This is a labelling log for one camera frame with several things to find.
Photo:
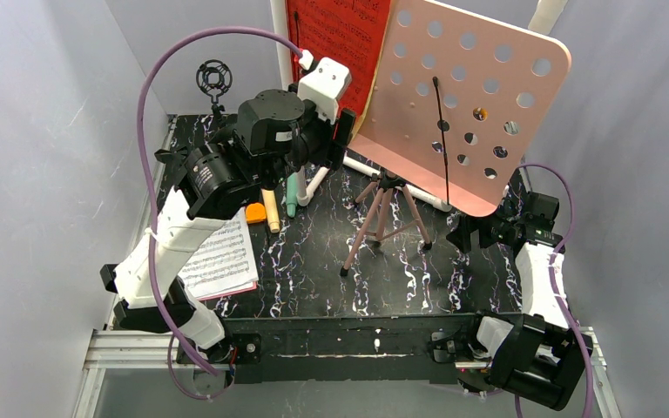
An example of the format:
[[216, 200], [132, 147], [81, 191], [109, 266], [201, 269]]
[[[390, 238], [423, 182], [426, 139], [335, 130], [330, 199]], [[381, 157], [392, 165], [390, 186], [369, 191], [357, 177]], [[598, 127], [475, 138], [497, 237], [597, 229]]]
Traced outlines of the pink sheet music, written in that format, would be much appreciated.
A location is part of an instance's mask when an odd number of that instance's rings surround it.
[[239, 293], [245, 293], [249, 291], [253, 291], [258, 287], [258, 282], [257, 281], [250, 281], [245, 284], [236, 286], [236, 287], [231, 287], [229, 289], [224, 290], [221, 293], [216, 293], [214, 295], [211, 295], [206, 298], [206, 300], [216, 300], [224, 297], [229, 297], [233, 296]]

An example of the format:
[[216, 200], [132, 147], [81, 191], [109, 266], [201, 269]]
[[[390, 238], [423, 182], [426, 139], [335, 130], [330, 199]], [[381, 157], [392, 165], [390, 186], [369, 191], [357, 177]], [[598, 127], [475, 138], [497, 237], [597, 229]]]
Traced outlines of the pink music stand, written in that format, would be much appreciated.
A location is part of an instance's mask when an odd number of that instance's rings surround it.
[[465, 214], [492, 214], [570, 73], [569, 49], [437, 1], [396, 2], [385, 36], [350, 151]]

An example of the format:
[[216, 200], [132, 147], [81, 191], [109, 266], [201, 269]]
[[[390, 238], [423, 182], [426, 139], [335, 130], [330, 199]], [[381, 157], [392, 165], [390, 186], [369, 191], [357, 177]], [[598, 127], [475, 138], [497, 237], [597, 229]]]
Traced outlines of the black tripod shock mount stand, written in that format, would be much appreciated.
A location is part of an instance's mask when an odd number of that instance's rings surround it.
[[219, 127], [224, 127], [227, 115], [225, 106], [220, 104], [220, 98], [229, 92], [233, 84], [231, 69], [218, 59], [206, 60], [196, 71], [196, 84], [210, 98], [213, 121]]

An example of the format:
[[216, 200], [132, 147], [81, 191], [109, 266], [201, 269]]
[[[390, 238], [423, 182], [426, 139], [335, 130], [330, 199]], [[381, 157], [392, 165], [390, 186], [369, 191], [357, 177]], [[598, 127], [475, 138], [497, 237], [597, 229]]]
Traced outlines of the red folder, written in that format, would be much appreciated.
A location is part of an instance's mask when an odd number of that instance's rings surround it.
[[286, 2], [288, 35], [314, 57], [349, 68], [351, 83], [340, 107], [361, 116], [372, 89], [391, 12], [389, 0], [292, 0]]

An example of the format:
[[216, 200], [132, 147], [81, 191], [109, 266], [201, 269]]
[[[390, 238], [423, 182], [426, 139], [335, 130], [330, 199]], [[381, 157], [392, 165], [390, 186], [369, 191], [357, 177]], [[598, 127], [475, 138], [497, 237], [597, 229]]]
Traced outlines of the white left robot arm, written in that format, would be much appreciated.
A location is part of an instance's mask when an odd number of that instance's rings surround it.
[[335, 98], [266, 90], [233, 114], [216, 113], [210, 139], [156, 152], [173, 173], [155, 226], [125, 260], [100, 271], [105, 289], [119, 296], [114, 311], [123, 328], [154, 334], [178, 329], [181, 340], [205, 352], [227, 341], [223, 322], [191, 294], [180, 272], [262, 190], [308, 163], [342, 164], [356, 115], [337, 105]]

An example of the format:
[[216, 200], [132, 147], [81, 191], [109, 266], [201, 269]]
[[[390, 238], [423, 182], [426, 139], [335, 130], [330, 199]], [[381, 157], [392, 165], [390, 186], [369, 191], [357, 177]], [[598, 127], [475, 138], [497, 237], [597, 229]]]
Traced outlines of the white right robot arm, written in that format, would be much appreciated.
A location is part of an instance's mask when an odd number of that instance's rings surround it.
[[498, 207], [486, 217], [462, 215], [447, 240], [461, 253], [495, 244], [512, 251], [523, 295], [519, 316], [478, 312], [462, 340], [436, 337], [435, 360], [459, 347], [488, 362], [485, 383], [553, 410], [570, 400], [590, 360], [588, 336], [578, 339], [563, 313], [563, 237], [554, 233], [558, 199], [531, 192], [520, 208]]

